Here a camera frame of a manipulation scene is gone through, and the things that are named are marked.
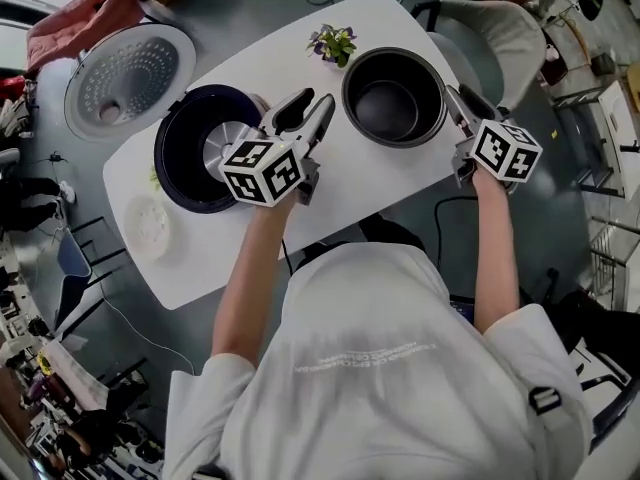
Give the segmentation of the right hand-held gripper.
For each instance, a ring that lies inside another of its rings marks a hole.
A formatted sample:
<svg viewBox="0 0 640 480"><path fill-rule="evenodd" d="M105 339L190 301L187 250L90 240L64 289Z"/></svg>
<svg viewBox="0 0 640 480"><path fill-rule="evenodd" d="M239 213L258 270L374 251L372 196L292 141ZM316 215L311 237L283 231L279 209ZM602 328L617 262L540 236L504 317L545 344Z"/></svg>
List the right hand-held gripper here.
<svg viewBox="0 0 640 480"><path fill-rule="evenodd" d="M452 159L459 187L478 167L506 187L529 180L543 148L528 130L508 124L495 106L466 84L458 90L446 85L444 102L460 134Z"/></svg>

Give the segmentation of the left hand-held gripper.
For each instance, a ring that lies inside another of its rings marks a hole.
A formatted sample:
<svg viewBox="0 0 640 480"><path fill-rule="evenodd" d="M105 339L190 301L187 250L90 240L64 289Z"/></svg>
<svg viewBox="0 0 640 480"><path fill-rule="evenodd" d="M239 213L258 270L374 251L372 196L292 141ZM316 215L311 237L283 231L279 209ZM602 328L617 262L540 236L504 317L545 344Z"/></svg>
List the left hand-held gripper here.
<svg viewBox="0 0 640 480"><path fill-rule="evenodd" d="M313 88L298 90L272 107L259 128L242 125L237 137L221 143L217 178L237 201L272 208L294 193L300 204L310 204L319 180L319 164L311 152L335 113L335 98L328 93L305 118L314 97ZM299 128L296 138L280 136Z"/></svg>

